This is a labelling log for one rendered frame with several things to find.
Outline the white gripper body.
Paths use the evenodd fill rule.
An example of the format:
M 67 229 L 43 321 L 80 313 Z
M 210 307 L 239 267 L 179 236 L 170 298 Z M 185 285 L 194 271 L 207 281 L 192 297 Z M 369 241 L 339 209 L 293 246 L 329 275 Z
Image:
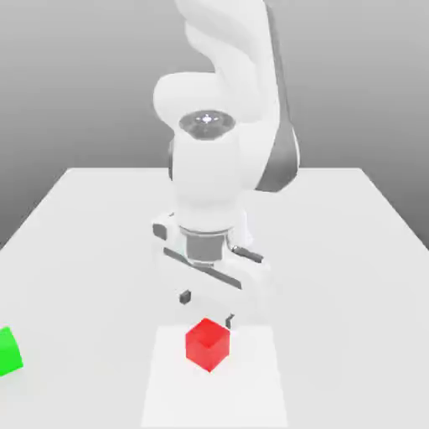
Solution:
M 164 291 L 190 318 L 225 320 L 226 310 L 233 306 L 242 311 L 242 320 L 269 317 L 271 267 L 262 256 L 243 248 L 223 245 L 210 260 L 201 260 L 189 258 L 169 243 L 160 244 L 158 272 Z M 175 299 L 175 288 L 180 285 L 192 288 L 187 305 Z

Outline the small red cube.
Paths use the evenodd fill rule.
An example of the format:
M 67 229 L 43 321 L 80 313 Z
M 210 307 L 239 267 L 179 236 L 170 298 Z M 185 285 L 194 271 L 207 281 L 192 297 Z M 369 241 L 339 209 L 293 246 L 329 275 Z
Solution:
M 211 372 L 230 354 L 230 330 L 203 318 L 185 335 L 186 358 Z

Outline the small green cube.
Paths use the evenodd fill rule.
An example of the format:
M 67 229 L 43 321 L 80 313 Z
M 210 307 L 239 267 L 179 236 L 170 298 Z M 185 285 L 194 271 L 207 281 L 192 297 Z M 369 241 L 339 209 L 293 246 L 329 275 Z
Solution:
M 23 368 L 18 343 L 10 327 L 0 328 L 0 377 Z

